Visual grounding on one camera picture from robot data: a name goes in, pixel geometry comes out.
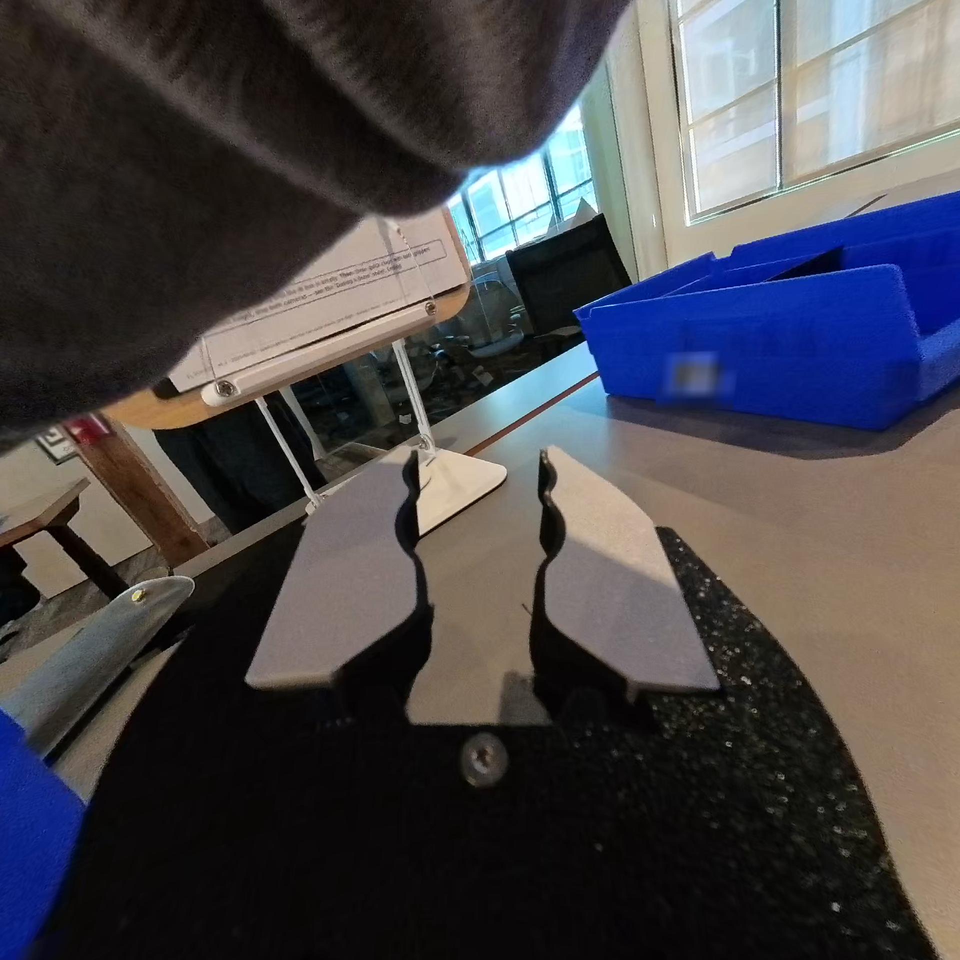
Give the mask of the wooden side table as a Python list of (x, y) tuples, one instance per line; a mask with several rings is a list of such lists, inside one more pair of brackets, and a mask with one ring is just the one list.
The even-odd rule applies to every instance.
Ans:
[(89, 486), (90, 481), (81, 478), (3, 513), (1, 547), (14, 547), (38, 534), (49, 534), (86, 579), (114, 600), (128, 590), (127, 583), (69, 526), (80, 510), (81, 495)]

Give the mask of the printed instruction sheet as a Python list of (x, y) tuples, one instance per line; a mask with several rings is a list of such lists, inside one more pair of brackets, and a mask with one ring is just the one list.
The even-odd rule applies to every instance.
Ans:
[(199, 389), (453, 291), (468, 265), (445, 210), (366, 218), (287, 286), (207, 331), (167, 378), (181, 394)]

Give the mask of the brown wooden post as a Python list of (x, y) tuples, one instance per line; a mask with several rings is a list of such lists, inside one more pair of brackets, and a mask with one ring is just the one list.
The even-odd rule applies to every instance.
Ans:
[(78, 456), (111, 498), (177, 568), (210, 548), (186, 507), (126, 429), (109, 419), (115, 436), (78, 447)]

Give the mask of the blue plastic bin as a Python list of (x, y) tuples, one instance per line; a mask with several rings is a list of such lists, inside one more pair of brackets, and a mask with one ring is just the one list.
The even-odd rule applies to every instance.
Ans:
[(25, 958), (52, 909), (85, 813), (1, 714), (1, 957)]
[(611, 396), (882, 430), (958, 382), (959, 194), (706, 253), (574, 314)]

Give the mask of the cluster of grey office chairs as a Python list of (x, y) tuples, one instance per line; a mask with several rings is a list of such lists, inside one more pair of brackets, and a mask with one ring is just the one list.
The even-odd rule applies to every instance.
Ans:
[(454, 318), (457, 344), (477, 361), (510, 353), (529, 333), (520, 295), (495, 270), (474, 277), (465, 306)]

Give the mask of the person's right forearm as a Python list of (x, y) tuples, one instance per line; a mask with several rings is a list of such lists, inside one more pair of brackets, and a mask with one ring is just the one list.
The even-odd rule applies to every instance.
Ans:
[(2, 2), (2, 453), (534, 152), (628, 6)]

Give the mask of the window with white blind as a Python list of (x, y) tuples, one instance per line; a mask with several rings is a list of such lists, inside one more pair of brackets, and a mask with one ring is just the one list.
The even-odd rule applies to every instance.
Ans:
[(686, 215), (958, 130), (957, 1), (668, 2)]

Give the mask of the dark framed window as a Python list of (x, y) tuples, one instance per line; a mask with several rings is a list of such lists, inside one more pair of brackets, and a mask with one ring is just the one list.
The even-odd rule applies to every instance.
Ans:
[(472, 173), (447, 208), (473, 266), (592, 219), (600, 206), (580, 103), (538, 150)]

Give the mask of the black mesh office chair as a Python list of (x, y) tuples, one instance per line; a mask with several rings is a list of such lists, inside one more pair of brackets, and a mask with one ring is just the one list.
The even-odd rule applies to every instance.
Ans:
[(632, 284), (602, 213), (505, 258), (536, 336), (578, 327), (578, 309)]

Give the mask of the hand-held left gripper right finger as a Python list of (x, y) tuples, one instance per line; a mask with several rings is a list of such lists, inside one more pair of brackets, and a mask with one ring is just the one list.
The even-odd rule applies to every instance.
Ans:
[(530, 657), (543, 702), (614, 702), (722, 688), (649, 515), (558, 446), (539, 452)]

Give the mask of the grey metal clamp lever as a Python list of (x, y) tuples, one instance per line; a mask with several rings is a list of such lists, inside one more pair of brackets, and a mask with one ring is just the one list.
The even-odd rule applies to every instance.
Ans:
[(139, 582), (86, 618), (62, 642), (37, 644), (8, 663), (2, 714), (45, 759), (192, 596), (182, 575)]

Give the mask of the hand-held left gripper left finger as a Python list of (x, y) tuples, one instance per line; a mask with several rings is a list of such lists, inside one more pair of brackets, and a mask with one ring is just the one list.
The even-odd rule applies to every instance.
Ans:
[(255, 690), (331, 685), (426, 609), (419, 452), (368, 463), (307, 518), (246, 672)]

